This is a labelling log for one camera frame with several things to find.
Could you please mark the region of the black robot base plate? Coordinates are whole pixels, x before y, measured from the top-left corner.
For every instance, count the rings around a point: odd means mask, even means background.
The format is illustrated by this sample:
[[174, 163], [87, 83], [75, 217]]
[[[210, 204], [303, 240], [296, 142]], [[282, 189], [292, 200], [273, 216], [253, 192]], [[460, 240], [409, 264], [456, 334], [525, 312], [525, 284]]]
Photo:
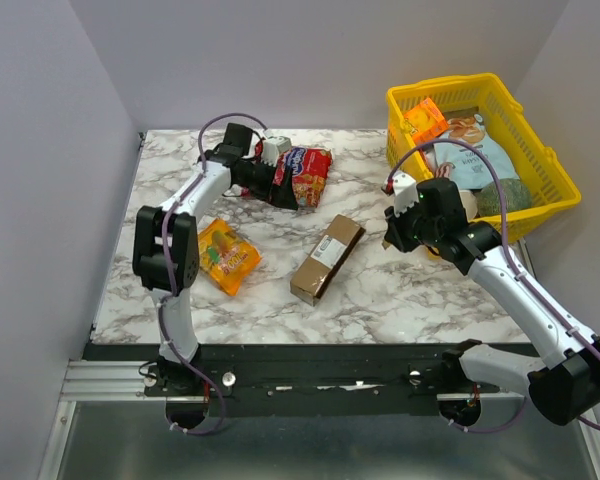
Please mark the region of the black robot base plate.
[[465, 377], [455, 344], [206, 344], [186, 368], [155, 345], [90, 343], [87, 361], [137, 361], [141, 394], [162, 400], [169, 421], [209, 426], [221, 417], [442, 415], [474, 425], [490, 400], [531, 405], [509, 387]]

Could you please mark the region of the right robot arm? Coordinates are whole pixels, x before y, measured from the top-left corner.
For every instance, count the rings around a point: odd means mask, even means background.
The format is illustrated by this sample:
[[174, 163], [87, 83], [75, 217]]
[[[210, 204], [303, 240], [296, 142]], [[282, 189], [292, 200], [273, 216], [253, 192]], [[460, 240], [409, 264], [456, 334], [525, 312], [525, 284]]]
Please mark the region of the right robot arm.
[[467, 340], [440, 367], [447, 389], [460, 392], [473, 383], [501, 387], [530, 399], [560, 426], [600, 403], [600, 336], [547, 293], [494, 227], [468, 222], [453, 182], [416, 182], [398, 172], [384, 190], [394, 197], [385, 211], [385, 242], [403, 253], [419, 246], [436, 251], [484, 288], [537, 352], [529, 357]]

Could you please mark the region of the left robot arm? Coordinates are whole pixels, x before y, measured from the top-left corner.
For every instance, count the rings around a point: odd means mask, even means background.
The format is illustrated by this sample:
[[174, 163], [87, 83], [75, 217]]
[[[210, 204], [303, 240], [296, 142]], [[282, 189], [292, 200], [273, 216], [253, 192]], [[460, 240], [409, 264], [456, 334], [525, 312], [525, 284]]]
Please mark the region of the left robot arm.
[[299, 208], [292, 175], [274, 180], [277, 161], [291, 148], [291, 141], [271, 136], [263, 123], [259, 125], [260, 133], [229, 122], [214, 148], [198, 145], [196, 172], [182, 187], [159, 206], [144, 206], [136, 215], [132, 269], [156, 308], [161, 335], [158, 364], [168, 370], [168, 384], [181, 395], [194, 393], [200, 383], [220, 391], [193, 364], [199, 348], [190, 307], [190, 287], [200, 267], [197, 221], [233, 186], [276, 208]]

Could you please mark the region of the brown cardboard express box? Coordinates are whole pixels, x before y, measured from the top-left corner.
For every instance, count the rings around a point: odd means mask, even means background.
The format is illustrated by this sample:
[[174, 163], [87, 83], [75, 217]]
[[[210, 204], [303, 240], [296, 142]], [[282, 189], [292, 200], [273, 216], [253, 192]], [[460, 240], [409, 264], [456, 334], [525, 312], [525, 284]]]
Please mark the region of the brown cardboard express box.
[[315, 306], [365, 232], [364, 227], [351, 218], [336, 215], [291, 277], [290, 292]]

